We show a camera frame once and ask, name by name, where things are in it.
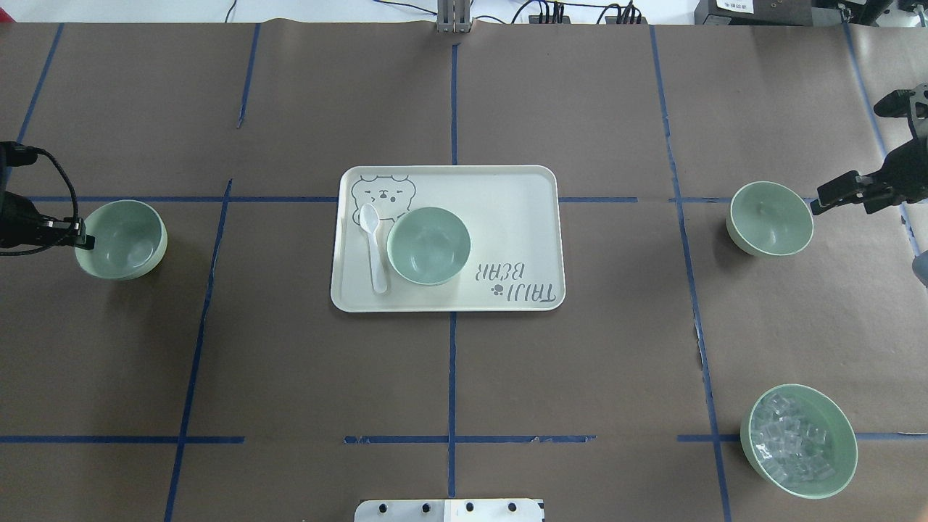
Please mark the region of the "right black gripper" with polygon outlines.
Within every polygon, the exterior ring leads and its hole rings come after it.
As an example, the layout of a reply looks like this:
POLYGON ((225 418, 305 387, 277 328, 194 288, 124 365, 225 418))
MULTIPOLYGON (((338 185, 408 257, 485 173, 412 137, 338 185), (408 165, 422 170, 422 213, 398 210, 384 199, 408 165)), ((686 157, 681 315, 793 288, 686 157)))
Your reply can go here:
POLYGON ((858 204, 861 195, 868 215, 889 206, 917 204, 927 198, 927 152, 925 141, 909 141, 886 156, 878 171, 859 175, 845 173, 816 189, 810 202, 814 217, 835 206, 858 204))

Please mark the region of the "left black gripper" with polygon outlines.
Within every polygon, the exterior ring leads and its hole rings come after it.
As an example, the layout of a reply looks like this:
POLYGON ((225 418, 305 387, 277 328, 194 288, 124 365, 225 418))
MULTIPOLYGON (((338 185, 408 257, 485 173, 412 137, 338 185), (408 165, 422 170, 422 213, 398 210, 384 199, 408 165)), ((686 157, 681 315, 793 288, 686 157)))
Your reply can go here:
POLYGON ((55 218, 38 212, 29 199, 4 192, 1 215, 2 254, 36 254, 52 247, 73 247, 92 251, 95 237, 86 230, 86 223, 75 217, 55 218), (15 247, 32 247, 13 252, 15 247))

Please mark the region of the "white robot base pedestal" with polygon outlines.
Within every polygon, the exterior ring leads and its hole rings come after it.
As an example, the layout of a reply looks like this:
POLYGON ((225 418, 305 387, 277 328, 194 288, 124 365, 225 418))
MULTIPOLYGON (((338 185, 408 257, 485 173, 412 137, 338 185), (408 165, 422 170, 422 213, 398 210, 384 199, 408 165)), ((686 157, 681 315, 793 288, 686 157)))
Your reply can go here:
POLYGON ((355 521, 544 521, 544 502, 530 498, 368 500, 355 521))

